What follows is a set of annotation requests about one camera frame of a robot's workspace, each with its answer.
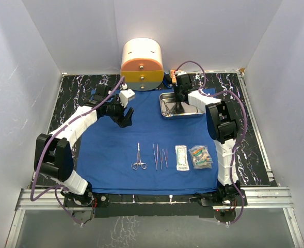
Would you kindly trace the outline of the white blue supply packet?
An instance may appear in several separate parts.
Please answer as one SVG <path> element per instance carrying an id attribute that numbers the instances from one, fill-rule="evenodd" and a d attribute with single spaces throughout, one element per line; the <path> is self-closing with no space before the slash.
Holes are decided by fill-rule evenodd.
<path id="1" fill-rule="evenodd" d="M 195 145 L 189 150 L 194 167 L 208 167 L 213 163 L 212 157 L 206 146 Z"/>

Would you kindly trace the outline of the long serrated steel forceps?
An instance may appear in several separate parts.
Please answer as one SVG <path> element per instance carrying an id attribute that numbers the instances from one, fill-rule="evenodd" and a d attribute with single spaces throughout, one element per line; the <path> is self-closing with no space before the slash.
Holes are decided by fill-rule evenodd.
<path id="1" fill-rule="evenodd" d="M 153 144 L 153 153 L 156 171 L 158 170 L 158 144 Z"/>

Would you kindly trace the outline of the blue surgical cloth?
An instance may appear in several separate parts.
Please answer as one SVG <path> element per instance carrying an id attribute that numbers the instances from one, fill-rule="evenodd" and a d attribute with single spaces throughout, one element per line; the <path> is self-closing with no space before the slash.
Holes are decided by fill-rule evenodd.
<path id="1" fill-rule="evenodd" d="M 129 102 L 134 109 L 132 125 L 121 128 L 109 117 L 101 117 L 82 135 L 77 172 L 92 185 L 95 193 L 135 195 L 189 195 L 217 188 L 217 152 L 207 131 L 206 116 L 165 119 L 161 114 L 159 90 L 137 92 Z M 147 169 L 133 170 L 137 144 Z M 158 144 L 158 170 L 153 144 Z M 212 157 L 211 168 L 178 171 L 175 146 L 206 146 Z M 168 167 L 159 151 L 168 150 Z"/>

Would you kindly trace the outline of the green clear supply packet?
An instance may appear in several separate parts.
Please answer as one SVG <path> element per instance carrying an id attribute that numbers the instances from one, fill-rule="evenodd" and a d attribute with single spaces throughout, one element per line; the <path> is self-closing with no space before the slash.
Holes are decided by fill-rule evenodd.
<path id="1" fill-rule="evenodd" d="M 202 168 L 207 162 L 206 149 L 203 147 L 198 147 L 196 149 L 190 149 L 189 154 L 195 169 Z"/>

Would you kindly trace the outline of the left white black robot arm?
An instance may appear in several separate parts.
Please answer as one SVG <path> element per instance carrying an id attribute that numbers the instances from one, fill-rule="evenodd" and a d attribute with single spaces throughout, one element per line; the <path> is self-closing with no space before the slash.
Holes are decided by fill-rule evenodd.
<path id="1" fill-rule="evenodd" d="M 87 129 L 100 117 L 108 116 L 119 127 L 132 125 L 133 108 L 127 107 L 135 98 L 126 85 L 119 93 L 106 85 L 98 85 L 69 119 L 49 134 L 36 139 L 34 171 L 36 175 L 52 179 L 61 188 L 62 195 L 81 206 L 93 201 L 92 185 L 74 169 L 72 147 Z"/>

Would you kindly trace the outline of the long white green pouch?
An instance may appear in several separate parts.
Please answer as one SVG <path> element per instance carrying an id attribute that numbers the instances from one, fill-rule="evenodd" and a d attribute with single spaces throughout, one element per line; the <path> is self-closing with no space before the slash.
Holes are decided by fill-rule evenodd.
<path id="1" fill-rule="evenodd" d="M 177 170 L 178 171 L 189 171 L 189 164 L 187 158 L 187 147 L 184 145 L 175 146 Z"/>

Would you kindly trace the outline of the steel forceps ring handles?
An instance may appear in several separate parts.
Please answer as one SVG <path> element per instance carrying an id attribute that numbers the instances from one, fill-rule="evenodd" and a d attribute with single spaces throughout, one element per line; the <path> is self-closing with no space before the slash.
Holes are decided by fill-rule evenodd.
<path id="1" fill-rule="evenodd" d="M 142 162 L 140 154 L 140 143 L 137 144 L 137 159 L 136 162 L 131 165 L 133 170 L 138 170 L 138 168 L 147 169 L 147 164 Z"/>

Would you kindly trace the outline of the steel instrument tray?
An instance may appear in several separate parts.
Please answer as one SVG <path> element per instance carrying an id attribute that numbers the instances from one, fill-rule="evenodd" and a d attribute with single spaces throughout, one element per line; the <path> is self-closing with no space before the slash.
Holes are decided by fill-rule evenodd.
<path id="1" fill-rule="evenodd" d="M 166 92 L 162 93 L 159 96 L 159 103 L 161 108 L 161 114 L 165 119 L 180 119 L 180 118 L 195 118 L 195 117 L 201 117 L 205 114 L 204 111 L 198 109 L 195 106 L 188 105 L 185 102 L 179 102 L 177 103 L 177 114 L 165 117 L 162 113 L 164 110 L 163 101 L 166 102 L 175 102 L 174 93 L 173 92 Z"/>

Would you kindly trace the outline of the steel tweezers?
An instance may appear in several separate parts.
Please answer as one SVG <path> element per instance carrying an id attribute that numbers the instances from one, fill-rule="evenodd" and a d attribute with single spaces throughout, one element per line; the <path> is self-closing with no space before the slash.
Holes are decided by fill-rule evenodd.
<path id="1" fill-rule="evenodd" d="M 166 168 L 167 168 L 168 167 L 168 150 L 164 149 L 163 154 L 164 154 L 164 160 L 165 160 L 165 164 L 166 164 Z"/>
<path id="2" fill-rule="evenodd" d="M 164 155 L 164 153 L 163 153 L 163 149 L 161 149 L 160 151 L 159 151 L 159 161 L 160 161 L 160 170 L 163 170 L 163 155 Z"/>

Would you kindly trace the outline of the remaining ring-handled clamp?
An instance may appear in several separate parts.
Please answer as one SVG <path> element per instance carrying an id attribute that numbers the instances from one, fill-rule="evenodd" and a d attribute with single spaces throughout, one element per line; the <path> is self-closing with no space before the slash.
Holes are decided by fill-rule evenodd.
<path id="1" fill-rule="evenodd" d="M 177 103 L 163 101 L 164 110 L 162 111 L 165 117 L 170 117 L 177 114 Z"/>

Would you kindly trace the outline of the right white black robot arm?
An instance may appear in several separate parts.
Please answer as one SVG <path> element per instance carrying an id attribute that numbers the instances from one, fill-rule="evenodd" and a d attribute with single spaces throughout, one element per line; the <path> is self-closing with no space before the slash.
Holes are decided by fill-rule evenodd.
<path id="1" fill-rule="evenodd" d="M 185 102 L 205 111 L 207 130 L 214 140 L 217 152 L 216 197 L 221 204 L 228 205 L 235 200 L 240 189 L 233 151 L 238 135 L 238 120 L 233 103 L 207 95 L 201 89 L 194 89 L 188 74 L 179 73 L 174 78 L 176 80 L 173 86 L 175 101 Z"/>

